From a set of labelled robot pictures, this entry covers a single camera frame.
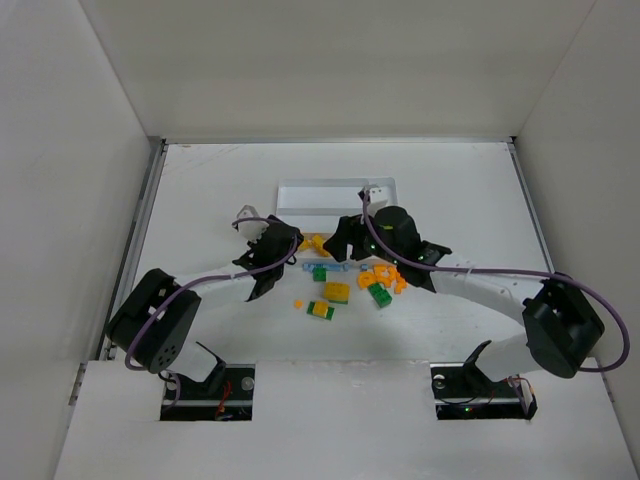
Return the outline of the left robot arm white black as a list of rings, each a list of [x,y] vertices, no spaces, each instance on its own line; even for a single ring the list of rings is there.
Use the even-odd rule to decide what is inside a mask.
[[[273,289],[304,237],[271,215],[239,218],[256,227],[248,250],[230,264],[178,278],[160,268],[143,275],[106,326],[106,337],[125,352],[125,366],[159,374],[177,389],[211,395],[226,363],[208,347],[187,339],[199,310],[254,301]]]

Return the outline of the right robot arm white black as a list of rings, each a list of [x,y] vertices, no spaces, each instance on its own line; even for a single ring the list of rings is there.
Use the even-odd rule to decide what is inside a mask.
[[[604,332],[603,322],[570,282],[478,274],[471,261],[422,239],[402,207],[384,207],[368,219],[341,217],[324,248],[339,262],[378,257],[394,264],[414,287],[469,300],[521,325],[518,335],[482,342],[456,370],[471,395],[537,370],[570,379]]]

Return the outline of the green 2x4 lego brick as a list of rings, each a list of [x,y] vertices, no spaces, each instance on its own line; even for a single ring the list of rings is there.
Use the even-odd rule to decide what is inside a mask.
[[[371,284],[367,287],[367,290],[378,308],[385,308],[392,303],[392,297],[383,284]]]

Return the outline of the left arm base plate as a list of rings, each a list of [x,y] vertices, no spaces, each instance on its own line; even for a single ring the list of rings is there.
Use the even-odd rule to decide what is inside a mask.
[[[248,422],[253,416],[255,364],[230,364],[213,390],[179,375],[180,389],[165,387],[160,420],[165,422]]]

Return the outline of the large yellow arch lego brick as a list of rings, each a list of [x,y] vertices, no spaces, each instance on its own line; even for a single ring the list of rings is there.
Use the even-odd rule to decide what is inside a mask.
[[[313,235],[311,237],[305,237],[301,245],[298,247],[298,251],[301,253],[313,253],[320,257],[330,257],[331,254],[324,248],[325,238],[321,235]]]

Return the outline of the green L-shaped lego brick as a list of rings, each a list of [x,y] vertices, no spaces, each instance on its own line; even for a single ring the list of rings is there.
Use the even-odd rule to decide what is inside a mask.
[[[312,271],[314,282],[325,282],[327,279],[327,270],[324,267],[315,267]]]

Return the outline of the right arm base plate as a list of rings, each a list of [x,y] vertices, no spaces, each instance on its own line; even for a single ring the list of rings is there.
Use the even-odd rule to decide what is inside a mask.
[[[435,363],[431,388],[438,420],[525,420],[538,411],[530,381],[509,376],[493,382],[476,366]]]

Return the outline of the orange lego pieces cluster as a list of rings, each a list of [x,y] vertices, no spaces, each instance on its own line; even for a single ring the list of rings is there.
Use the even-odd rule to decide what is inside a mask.
[[[395,294],[401,294],[408,286],[407,281],[394,266],[375,265],[373,273],[378,283],[381,283],[385,288],[392,288]]]

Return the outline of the yellow 2x3 lego brick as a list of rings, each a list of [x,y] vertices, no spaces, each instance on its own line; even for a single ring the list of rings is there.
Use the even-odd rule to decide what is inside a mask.
[[[330,303],[347,304],[350,297],[350,286],[341,282],[326,282],[323,297]]]

